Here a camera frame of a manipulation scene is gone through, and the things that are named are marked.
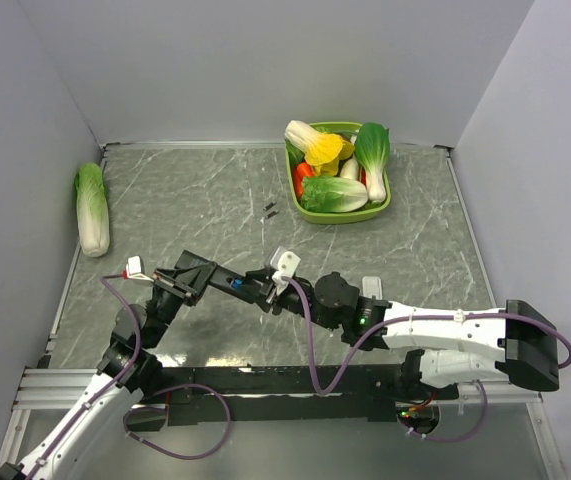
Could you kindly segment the green lettuce head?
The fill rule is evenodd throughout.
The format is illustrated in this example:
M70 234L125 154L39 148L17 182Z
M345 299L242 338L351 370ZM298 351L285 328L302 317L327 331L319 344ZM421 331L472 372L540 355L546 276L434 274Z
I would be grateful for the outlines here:
M303 180L302 207L313 213L347 213L358 210L369 200L359 181L341 177L318 176Z

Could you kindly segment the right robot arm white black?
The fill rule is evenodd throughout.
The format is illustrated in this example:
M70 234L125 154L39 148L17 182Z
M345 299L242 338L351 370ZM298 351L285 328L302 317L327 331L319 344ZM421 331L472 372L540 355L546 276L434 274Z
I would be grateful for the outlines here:
M366 297L337 272L315 284L251 272L230 285L257 305L340 329L352 351L406 349L401 383L413 398L476 380L507 380L535 392L560 387L557 329L522 300L477 312L417 308Z

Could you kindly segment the napa cabbage on table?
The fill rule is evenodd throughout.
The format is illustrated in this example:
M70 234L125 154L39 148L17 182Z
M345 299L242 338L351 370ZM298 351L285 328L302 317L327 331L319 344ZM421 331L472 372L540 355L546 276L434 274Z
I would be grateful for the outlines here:
M81 250L88 257L100 257L110 245L109 208L100 166L81 165L75 177L75 190Z

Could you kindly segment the yellow leaf cabbage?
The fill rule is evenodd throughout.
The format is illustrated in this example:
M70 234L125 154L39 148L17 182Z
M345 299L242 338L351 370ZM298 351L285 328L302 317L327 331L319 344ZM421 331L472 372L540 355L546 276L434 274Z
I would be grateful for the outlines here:
M304 154L316 176L336 176L339 164L348 160L355 146L339 134L319 131L311 125L292 120L286 126L285 139Z

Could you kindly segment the black remote control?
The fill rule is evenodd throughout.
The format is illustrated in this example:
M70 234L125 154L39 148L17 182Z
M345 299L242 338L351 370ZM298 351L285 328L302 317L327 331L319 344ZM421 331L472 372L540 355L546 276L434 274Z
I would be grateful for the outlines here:
M265 299L265 295L251 295L245 288L243 291L239 291L231 286L232 281L236 278L244 280L246 273L239 274L224 266L217 265L216 270L210 277L210 286L248 304L258 304Z

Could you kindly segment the green plastic basket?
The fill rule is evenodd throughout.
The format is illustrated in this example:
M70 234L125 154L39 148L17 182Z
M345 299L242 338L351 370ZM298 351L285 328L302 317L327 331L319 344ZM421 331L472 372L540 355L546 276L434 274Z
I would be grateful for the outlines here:
M390 203L389 129L379 123L290 121L284 132L290 188L312 224L369 220Z

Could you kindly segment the green bok choy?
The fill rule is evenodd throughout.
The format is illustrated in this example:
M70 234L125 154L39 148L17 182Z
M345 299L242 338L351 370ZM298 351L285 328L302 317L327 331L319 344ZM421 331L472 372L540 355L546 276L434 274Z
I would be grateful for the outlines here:
M386 199L383 173L389 156L389 130L379 123L364 123L356 136L355 157L365 172L366 188L372 203Z

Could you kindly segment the white radish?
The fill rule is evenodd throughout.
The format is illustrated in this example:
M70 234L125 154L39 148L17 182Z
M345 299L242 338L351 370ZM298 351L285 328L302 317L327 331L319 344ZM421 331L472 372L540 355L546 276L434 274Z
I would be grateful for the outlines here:
M359 181L361 167L355 157L347 159L340 170L339 176L344 179Z

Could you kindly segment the white remote control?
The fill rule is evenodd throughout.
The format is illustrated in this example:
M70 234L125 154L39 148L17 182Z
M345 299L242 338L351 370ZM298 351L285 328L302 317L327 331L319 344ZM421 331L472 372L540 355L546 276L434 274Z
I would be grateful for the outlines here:
M364 276L362 278L362 295L375 300L383 299L382 280L380 277Z

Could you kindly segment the aluminium frame rail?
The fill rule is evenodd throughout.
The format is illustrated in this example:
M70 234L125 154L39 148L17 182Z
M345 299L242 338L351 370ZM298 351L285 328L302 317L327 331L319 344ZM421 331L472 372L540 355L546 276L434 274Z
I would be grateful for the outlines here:
M25 369L13 410L69 410L84 395L93 369ZM489 404L542 403L540 393L501 381L483 381Z

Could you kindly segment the red pepper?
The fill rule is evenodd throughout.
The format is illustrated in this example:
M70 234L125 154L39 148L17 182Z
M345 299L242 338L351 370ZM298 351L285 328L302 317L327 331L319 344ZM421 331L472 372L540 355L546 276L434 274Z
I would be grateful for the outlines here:
M314 176L314 171L307 162L301 162L295 167L293 184L297 199L300 199L304 194L303 180L307 177Z

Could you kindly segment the black base bar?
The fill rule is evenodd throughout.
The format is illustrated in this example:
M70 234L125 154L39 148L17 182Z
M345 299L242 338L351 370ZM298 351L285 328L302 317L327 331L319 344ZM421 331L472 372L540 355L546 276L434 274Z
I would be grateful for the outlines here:
M456 400L458 388L403 380L399 365L350 365L336 388L321 397L304 366L172 367L143 397L163 408L169 426L240 421L360 418L394 422L403 404Z

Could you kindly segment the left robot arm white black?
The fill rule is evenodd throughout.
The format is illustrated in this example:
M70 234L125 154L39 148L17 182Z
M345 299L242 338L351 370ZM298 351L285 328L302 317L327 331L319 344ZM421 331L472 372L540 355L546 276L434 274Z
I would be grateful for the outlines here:
M195 259L187 251L181 259L185 265L157 269L150 275L144 273L140 258L128 259L120 277L152 286L152 297L144 307L128 303L114 288L111 281L119 275L100 278L122 305L110 345L63 419L18 463L2 464L0 479L79 479L100 444L131 407L160 395L162 364L147 350L160 342L182 306L200 300L217 267L214 262Z

